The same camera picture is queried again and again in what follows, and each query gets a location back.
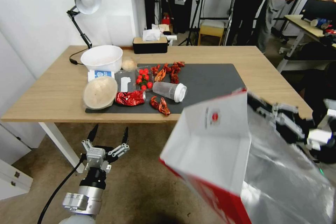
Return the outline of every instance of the monitor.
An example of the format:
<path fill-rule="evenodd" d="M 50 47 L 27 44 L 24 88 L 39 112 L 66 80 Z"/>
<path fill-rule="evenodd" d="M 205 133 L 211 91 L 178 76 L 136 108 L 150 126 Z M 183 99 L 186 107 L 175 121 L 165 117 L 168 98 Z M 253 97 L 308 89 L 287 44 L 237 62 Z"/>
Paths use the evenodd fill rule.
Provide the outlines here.
<path fill-rule="evenodd" d="M 310 20 L 317 17 L 335 20 L 336 0 L 308 0 L 302 12 L 304 18 Z"/>

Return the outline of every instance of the cup lid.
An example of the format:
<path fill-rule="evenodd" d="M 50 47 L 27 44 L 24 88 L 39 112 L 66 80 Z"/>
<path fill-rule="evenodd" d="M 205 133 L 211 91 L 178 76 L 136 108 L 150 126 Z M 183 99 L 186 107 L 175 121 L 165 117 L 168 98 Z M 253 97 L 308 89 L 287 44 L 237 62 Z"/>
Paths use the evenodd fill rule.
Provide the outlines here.
<path fill-rule="evenodd" d="M 179 83 L 176 86 L 175 93 L 174 93 L 174 101 L 175 102 L 181 102 L 183 101 L 185 95 L 187 92 L 187 87 L 183 85 L 182 83 Z"/>

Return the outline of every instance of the wooden table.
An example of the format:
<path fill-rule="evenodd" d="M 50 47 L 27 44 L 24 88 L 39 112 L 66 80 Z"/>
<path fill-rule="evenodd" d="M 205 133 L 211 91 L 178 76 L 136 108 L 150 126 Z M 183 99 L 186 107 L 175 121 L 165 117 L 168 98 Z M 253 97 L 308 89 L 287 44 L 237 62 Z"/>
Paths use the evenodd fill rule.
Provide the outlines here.
<path fill-rule="evenodd" d="M 287 52 L 286 56 L 279 63 L 277 67 L 277 70 L 279 72 L 282 72 L 284 70 L 288 62 L 288 58 L 292 56 L 293 52 L 296 50 L 296 47 L 299 45 L 299 43 L 301 42 L 305 34 L 316 41 L 319 41 L 321 37 L 324 37 L 323 31 L 321 29 L 310 26 L 310 23 L 301 19 L 302 17 L 303 15 L 285 15 L 285 18 L 287 19 L 287 21 L 289 21 L 290 23 L 298 27 L 300 29 L 300 32 L 298 36 L 296 37 L 290 50 Z"/>
<path fill-rule="evenodd" d="M 73 166 L 78 163 L 78 156 L 57 129 L 56 122 L 163 123 L 175 122 L 180 116 L 85 113 L 82 93 L 88 81 L 87 69 L 69 62 L 71 54 L 84 48 L 69 46 L 2 117 L 4 121 L 39 122 Z M 232 63 L 247 88 L 256 95 L 271 103 L 298 106 L 304 118 L 312 114 L 309 106 L 256 47 L 173 46 L 168 47 L 166 54 L 134 54 L 132 50 L 124 50 L 123 56 L 132 56 L 138 63 Z"/>

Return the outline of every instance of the tissue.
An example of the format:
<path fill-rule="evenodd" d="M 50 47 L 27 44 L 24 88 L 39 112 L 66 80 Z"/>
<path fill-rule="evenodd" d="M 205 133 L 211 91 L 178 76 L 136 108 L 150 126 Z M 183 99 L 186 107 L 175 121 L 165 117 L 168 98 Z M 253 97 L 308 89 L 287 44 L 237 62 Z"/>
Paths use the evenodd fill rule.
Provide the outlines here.
<path fill-rule="evenodd" d="M 160 39 L 160 30 L 144 30 L 142 32 L 142 40 L 143 41 L 154 41 L 154 40 L 159 40 Z"/>

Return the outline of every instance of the plastic cup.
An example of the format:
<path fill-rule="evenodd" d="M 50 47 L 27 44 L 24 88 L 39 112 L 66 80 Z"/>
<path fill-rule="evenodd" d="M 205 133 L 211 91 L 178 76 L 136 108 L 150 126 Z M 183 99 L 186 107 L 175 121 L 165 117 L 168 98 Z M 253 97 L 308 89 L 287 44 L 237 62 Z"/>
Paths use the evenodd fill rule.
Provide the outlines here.
<path fill-rule="evenodd" d="M 154 82 L 153 92 L 172 99 L 175 102 L 181 102 L 186 95 L 187 87 L 182 83 Z"/>

